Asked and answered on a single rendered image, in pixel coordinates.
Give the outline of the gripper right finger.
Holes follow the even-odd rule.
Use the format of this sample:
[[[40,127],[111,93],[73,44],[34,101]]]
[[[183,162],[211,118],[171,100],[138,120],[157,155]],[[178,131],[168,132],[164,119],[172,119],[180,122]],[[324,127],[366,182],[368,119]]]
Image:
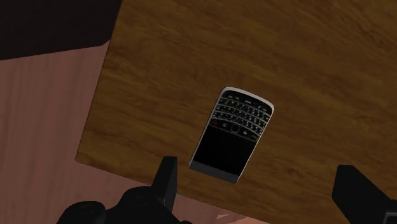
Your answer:
[[[331,197],[350,224],[397,224],[397,200],[353,165],[337,167]]]

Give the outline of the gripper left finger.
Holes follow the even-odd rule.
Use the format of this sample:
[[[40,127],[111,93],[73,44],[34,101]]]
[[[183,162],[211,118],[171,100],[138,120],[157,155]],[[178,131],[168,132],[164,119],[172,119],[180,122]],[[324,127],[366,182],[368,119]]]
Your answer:
[[[57,224],[193,224],[172,213],[178,189],[178,158],[164,156],[150,186],[125,191],[112,208],[81,201],[64,210]]]

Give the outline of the black keypad phone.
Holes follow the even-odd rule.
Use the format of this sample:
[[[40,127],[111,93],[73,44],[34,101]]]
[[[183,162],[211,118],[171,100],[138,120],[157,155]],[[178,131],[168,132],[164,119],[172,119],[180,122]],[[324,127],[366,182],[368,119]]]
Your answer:
[[[223,88],[188,167],[229,183],[238,182],[274,109],[270,101],[251,92]]]

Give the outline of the brown wooden table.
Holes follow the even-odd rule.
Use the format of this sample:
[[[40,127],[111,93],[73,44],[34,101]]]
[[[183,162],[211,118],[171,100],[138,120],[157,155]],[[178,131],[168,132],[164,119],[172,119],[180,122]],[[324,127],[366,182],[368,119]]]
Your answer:
[[[189,159],[223,87],[275,107],[237,183]],[[347,224],[356,166],[397,199],[397,0],[123,0],[76,160],[272,224]]]

